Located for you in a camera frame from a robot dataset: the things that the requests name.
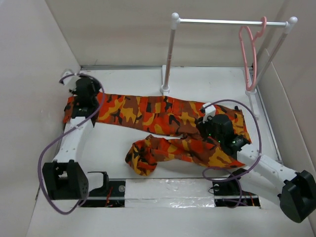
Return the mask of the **orange camouflage trousers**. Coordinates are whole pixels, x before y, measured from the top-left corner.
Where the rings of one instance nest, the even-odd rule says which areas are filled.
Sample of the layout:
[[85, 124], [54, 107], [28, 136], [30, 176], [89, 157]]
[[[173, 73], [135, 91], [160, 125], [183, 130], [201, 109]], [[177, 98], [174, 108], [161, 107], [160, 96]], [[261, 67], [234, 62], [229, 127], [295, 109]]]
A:
[[138, 129], [149, 133], [136, 141], [125, 162], [141, 176], [151, 175], [159, 162], [181, 160], [204, 167], [243, 167], [224, 153], [213, 137], [203, 139], [196, 127], [203, 117], [203, 103], [168, 96], [135, 96], [98, 93], [102, 107], [98, 122]]

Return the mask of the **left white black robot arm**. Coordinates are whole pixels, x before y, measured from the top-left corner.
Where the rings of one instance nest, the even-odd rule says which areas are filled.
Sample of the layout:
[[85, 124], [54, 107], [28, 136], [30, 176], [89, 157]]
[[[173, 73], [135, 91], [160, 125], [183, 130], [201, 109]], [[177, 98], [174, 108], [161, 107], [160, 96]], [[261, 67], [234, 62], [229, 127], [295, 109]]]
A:
[[73, 100], [65, 107], [67, 115], [65, 136], [53, 161], [46, 162], [42, 174], [48, 197], [51, 200], [84, 199], [89, 193], [106, 195], [110, 191], [105, 171], [85, 171], [80, 166], [82, 153], [103, 104], [97, 95], [100, 83], [80, 75], [71, 90]]

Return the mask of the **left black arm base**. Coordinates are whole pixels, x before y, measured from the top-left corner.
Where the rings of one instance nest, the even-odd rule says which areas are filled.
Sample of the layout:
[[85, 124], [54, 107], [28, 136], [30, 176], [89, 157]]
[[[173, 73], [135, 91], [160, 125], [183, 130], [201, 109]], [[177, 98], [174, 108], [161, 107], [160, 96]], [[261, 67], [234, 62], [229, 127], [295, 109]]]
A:
[[103, 186], [90, 191], [88, 198], [81, 201], [80, 207], [105, 207], [121, 208], [125, 207], [125, 179], [110, 179], [106, 172]]

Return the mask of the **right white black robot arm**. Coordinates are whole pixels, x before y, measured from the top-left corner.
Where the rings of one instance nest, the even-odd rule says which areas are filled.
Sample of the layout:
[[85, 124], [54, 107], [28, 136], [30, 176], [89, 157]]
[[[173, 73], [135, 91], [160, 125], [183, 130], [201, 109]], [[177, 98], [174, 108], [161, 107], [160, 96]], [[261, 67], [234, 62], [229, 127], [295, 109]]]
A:
[[288, 168], [261, 154], [246, 138], [237, 135], [227, 115], [204, 116], [197, 121], [203, 138], [213, 138], [224, 153], [249, 166], [245, 175], [228, 182], [231, 193], [257, 194], [278, 205], [293, 222], [301, 223], [316, 209], [316, 182], [311, 173]]

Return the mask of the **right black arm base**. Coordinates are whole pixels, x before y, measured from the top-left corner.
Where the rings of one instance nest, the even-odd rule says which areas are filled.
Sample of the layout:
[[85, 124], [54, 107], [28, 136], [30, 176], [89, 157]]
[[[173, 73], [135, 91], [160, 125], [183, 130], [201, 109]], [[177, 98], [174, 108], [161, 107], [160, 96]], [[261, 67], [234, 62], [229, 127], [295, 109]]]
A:
[[[234, 207], [240, 198], [240, 191], [236, 180], [229, 182], [213, 182], [208, 191], [214, 195], [216, 207]], [[242, 191], [238, 206], [260, 206], [259, 197], [250, 192]]]

